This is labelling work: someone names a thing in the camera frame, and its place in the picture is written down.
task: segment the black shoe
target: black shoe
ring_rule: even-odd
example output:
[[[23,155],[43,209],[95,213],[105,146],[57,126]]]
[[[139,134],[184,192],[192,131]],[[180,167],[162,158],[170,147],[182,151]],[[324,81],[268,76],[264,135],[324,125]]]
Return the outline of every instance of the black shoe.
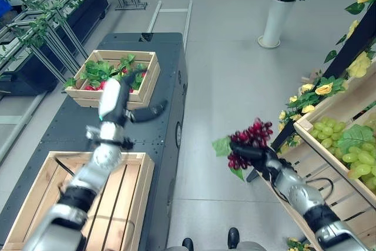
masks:
[[[229,236],[227,237],[227,245],[229,249],[235,249],[239,244],[240,236],[236,227],[232,227],[229,230]]]
[[[187,248],[188,251],[193,251],[193,241],[189,237],[184,238],[182,246],[184,246],[185,248]]]

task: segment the fruit display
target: fruit display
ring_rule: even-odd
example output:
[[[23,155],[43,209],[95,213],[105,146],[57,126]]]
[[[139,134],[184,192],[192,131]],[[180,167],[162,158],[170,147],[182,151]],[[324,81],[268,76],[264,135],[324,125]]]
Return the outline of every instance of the fruit display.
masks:
[[[360,179],[376,194],[375,119],[376,114],[372,113],[364,126],[355,124],[344,130],[344,122],[324,117],[314,124],[310,134],[349,168],[349,179]]]
[[[232,142],[255,148],[263,148],[267,146],[267,141],[270,140],[270,135],[273,134],[273,131],[270,129],[271,126],[271,122],[264,123],[259,118],[256,118],[253,125],[242,132],[237,131],[230,136],[230,139]],[[246,161],[240,155],[233,152],[229,154],[227,158],[229,160],[229,167],[234,170],[240,168],[247,169],[247,167],[251,165],[249,161]]]

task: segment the red grapes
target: red grapes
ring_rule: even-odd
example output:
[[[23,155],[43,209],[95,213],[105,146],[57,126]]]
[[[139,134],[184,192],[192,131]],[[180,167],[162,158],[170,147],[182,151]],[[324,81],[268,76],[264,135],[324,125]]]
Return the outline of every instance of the red grapes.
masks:
[[[231,135],[231,141],[239,144],[255,147],[264,148],[267,146],[267,141],[270,140],[270,135],[273,131],[270,129],[272,126],[271,122],[262,122],[259,118],[254,120],[253,125],[242,132],[237,131],[234,135]],[[229,160],[229,167],[234,170],[247,169],[251,166],[250,161],[246,161],[238,154],[232,152],[227,157]]]

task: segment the black planter box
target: black planter box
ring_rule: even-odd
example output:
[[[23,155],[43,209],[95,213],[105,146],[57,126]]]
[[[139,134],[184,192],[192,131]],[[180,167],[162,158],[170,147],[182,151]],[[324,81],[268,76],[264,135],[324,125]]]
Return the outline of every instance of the black planter box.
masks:
[[[105,16],[107,0],[84,0],[81,5],[68,17],[67,22],[77,38],[83,42],[98,19]],[[73,43],[59,27],[56,32],[62,38],[67,48],[75,51]],[[64,71],[61,61],[46,46],[41,51],[61,71]],[[35,56],[30,55],[14,71],[4,72],[0,77],[0,91],[10,92],[9,95],[37,95],[53,90],[58,83],[55,76]]]

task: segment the cable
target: cable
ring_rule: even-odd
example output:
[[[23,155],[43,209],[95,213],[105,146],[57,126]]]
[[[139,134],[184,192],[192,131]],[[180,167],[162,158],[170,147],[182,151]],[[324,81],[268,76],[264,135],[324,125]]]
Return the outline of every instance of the cable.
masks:
[[[271,173],[270,173],[270,172],[269,172],[269,182],[270,182],[270,186],[271,186],[271,188],[273,189],[274,193],[275,193],[275,194],[276,194],[281,200],[283,200],[283,201],[285,201],[285,202],[288,203],[287,198],[286,198],[284,195],[282,195],[281,193],[279,193],[279,192],[276,191],[276,188],[274,187],[274,185],[273,185],[272,182],[271,182]]]
[[[333,181],[329,178],[316,178],[316,179],[307,180],[306,183],[316,182],[318,180],[327,180],[330,184],[330,191],[329,191],[328,195],[324,198],[324,200],[326,201],[329,198],[329,196],[333,193],[333,190],[334,190]]]

